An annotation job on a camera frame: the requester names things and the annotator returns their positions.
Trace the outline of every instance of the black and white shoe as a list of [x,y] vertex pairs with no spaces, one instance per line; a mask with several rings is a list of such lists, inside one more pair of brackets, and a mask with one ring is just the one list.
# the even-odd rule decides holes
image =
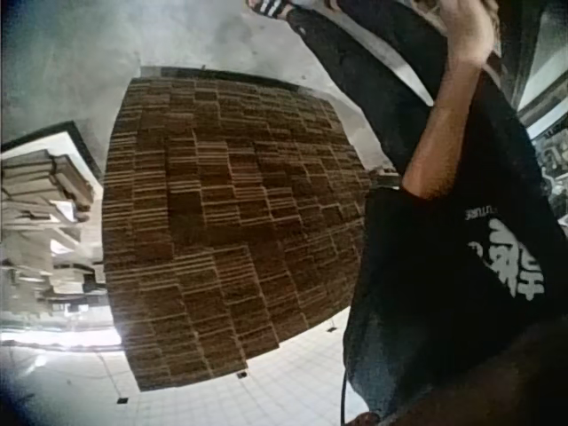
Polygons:
[[291,4],[287,0],[260,0],[254,6],[250,6],[248,1],[245,3],[253,12],[274,20],[278,19],[284,8]]

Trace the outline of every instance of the black wire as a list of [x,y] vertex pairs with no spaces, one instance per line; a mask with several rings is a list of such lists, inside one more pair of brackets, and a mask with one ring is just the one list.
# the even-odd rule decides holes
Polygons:
[[345,426],[345,393],[347,392],[347,370],[343,374],[343,386],[341,389],[341,426]]

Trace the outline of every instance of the brown wooden wall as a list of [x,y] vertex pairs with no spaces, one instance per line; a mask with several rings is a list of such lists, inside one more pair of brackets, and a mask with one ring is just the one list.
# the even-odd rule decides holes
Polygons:
[[347,307],[367,187],[324,100],[133,80],[108,153],[103,239],[140,389],[242,370]]

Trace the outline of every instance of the black strap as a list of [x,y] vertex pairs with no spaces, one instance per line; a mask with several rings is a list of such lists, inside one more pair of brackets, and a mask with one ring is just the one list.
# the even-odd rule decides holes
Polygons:
[[341,426],[345,426],[345,394],[347,393],[347,370],[343,374],[343,386],[341,389]]
[[262,0],[258,2],[252,10],[259,15],[269,18],[278,18],[288,4],[288,0]]

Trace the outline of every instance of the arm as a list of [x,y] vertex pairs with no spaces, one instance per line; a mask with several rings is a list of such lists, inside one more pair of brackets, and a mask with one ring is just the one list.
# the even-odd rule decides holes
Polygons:
[[402,186],[424,199],[454,186],[463,136],[477,81],[494,43],[493,23],[482,0],[443,0],[448,64],[430,119],[403,176]]

